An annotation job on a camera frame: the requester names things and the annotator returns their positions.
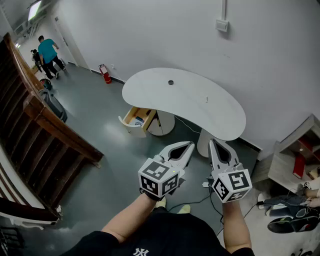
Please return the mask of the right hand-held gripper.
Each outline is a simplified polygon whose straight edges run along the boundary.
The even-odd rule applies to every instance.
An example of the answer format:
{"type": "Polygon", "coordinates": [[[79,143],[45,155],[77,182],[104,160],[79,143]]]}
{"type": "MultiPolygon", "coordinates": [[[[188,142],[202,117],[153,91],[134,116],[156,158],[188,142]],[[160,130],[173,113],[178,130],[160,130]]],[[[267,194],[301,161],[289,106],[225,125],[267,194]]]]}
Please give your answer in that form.
{"type": "Polygon", "coordinates": [[[244,198],[252,189],[248,169],[238,163],[236,151],[225,141],[211,139],[208,151],[212,168],[222,168],[224,164],[235,165],[223,171],[213,170],[212,188],[222,203],[228,203],[244,198]]]}

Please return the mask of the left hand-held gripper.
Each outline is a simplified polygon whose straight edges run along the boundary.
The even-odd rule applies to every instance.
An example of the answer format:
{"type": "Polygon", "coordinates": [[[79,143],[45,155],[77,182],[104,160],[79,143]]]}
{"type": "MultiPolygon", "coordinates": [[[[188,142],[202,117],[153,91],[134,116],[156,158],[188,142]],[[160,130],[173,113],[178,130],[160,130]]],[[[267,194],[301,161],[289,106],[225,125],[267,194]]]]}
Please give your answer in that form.
{"type": "Polygon", "coordinates": [[[194,149],[192,141],[181,141],[148,158],[138,171],[140,190],[156,201],[166,194],[173,194],[184,182],[184,168],[188,166],[194,149]]]}

